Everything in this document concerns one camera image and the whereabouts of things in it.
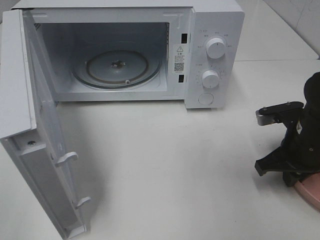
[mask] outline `white knob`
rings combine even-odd
[[[210,39],[205,48],[206,54],[212,59],[218,59],[226,53],[226,43],[220,37]]]
[[[208,70],[202,74],[202,84],[207,89],[215,88],[219,82],[220,77],[216,71]]]

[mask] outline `white microwave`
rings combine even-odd
[[[22,0],[3,13],[0,139],[63,239],[86,231],[58,102],[225,103],[235,0]]]

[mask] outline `warning label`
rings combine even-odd
[[[173,72],[175,74],[183,74],[185,71],[185,46],[181,44],[175,44],[173,46]]]

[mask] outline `power knob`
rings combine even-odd
[[[226,43],[220,37],[214,37],[206,43],[206,54],[211,59],[221,58],[226,53]]]
[[[219,82],[220,77],[216,71],[208,70],[202,74],[202,85],[207,89],[215,88]]]

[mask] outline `microwave door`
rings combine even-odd
[[[0,140],[63,239],[86,231],[48,80],[43,42],[28,11],[3,13]]]

